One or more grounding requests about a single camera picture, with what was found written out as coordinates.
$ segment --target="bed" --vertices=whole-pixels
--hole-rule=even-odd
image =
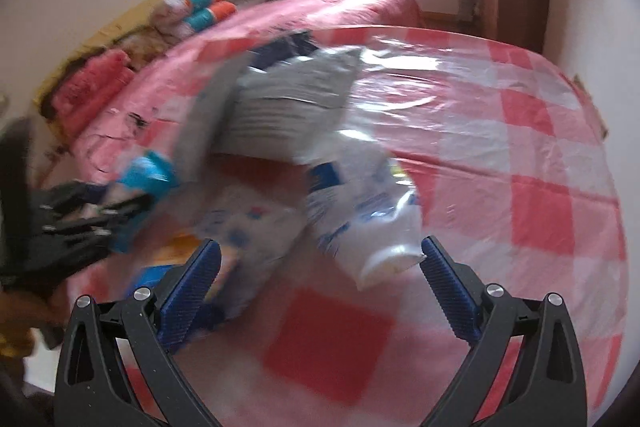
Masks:
[[[349,111],[364,111],[372,135],[411,174],[424,233],[512,295],[564,296],[593,413],[618,360],[628,282],[619,202],[588,97],[540,55],[498,42],[387,26],[313,36],[325,45],[367,46]],[[263,41],[209,39],[181,70],[188,77],[180,85],[189,89],[178,97],[186,103],[221,60]],[[388,52],[379,54],[380,46]],[[170,153],[180,107],[131,139],[129,153]],[[97,180],[113,173],[84,169]],[[264,185],[282,182],[277,173],[260,176]],[[135,259],[184,227],[184,211],[177,204],[159,214],[132,257],[75,277],[72,298],[119,297]],[[508,350],[512,363],[517,347]],[[405,427],[423,420],[466,349],[419,269],[359,293],[303,240],[242,317],[190,344],[177,361],[224,425]],[[481,416],[495,408],[507,377]]]
[[[157,128],[158,121],[175,119],[173,113],[186,109],[177,107],[180,100],[197,92],[210,75],[207,68],[195,76],[192,74],[196,58],[208,42],[265,40],[293,29],[334,25],[420,26],[420,20],[416,0],[279,0],[259,4],[240,10],[168,50],[132,80],[124,82],[112,75],[110,82],[87,89],[82,96],[72,92],[65,104],[65,114],[58,112],[57,118],[65,119],[63,128],[69,128],[69,122],[73,122],[76,132],[66,141],[71,142],[70,149],[81,177],[107,182],[130,159],[136,143],[145,147],[153,141],[153,146],[164,151],[157,137],[142,132],[143,128]],[[128,71],[122,64],[119,67]],[[67,87],[72,86],[57,85],[57,93],[61,94]],[[108,92],[108,96],[100,102],[98,96],[104,92]],[[46,94],[41,94],[36,104],[42,107],[42,100],[48,99]],[[170,100],[173,102],[169,107],[166,104]]]

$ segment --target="clothing pile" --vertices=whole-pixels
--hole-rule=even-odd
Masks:
[[[171,47],[236,12],[226,0],[161,0],[143,25],[71,60],[40,112],[73,142],[135,74]]]

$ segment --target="clear plastic sheet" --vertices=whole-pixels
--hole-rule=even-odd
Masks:
[[[424,259],[417,191],[375,140],[340,129],[308,171],[306,217],[318,249],[370,288]]]
[[[627,279],[618,198],[587,97],[543,57],[498,42],[384,27],[314,37],[366,45],[344,128],[372,136],[411,176],[423,234],[512,295],[564,297],[595,409],[620,349]],[[233,47],[210,42],[202,66]],[[303,169],[221,162],[270,197],[305,193]],[[141,255],[205,199],[190,190],[138,238]],[[314,245],[308,235],[297,242],[241,317],[178,354],[181,370],[224,425],[419,425],[466,344],[417,267],[358,292]],[[105,288],[126,272],[119,259],[79,277],[73,291]],[[515,355],[510,347],[508,359]]]

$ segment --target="snack package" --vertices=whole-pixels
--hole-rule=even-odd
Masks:
[[[137,279],[130,286],[127,294],[132,295],[137,288],[142,286],[148,288],[156,286],[169,270],[186,263],[200,243],[201,240],[190,232],[182,232],[175,235],[167,245],[160,248],[146,263]],[[197,331],[215,329],[225,318],[222,310],[215,304],[214,298],[223,288],[229,274],[236,267],[238,250],[227,245],[220,245],[220,251],[222,253],[220,270],[191,323],[186,335],[187,340]]]
[[[360,48],[354,46],[250,70],[238,80],[233,113],[216,151],[308,164],[337,129],[359,71]]]
[[[213,298],[225,320],[238,317],[249,305],[305,226],[302,212],[245,185],[227,185],[215,198],[194,235],[238,252],[237,266]]]
[[[265,70],[283,60],[288,63],[307,60],[317,50],[309,32],[297,32],[222,63],[194,100],[175,141],[172,157],[180,182],[197,182],[206,171],[207,155],[228,131],[226,126],[234,112],[239,78],[249,70]]]
[[[422,213],[411,178],[373,139],[342,130],[308,172],[306,213],[323,253],[371,287],[423,260]]]

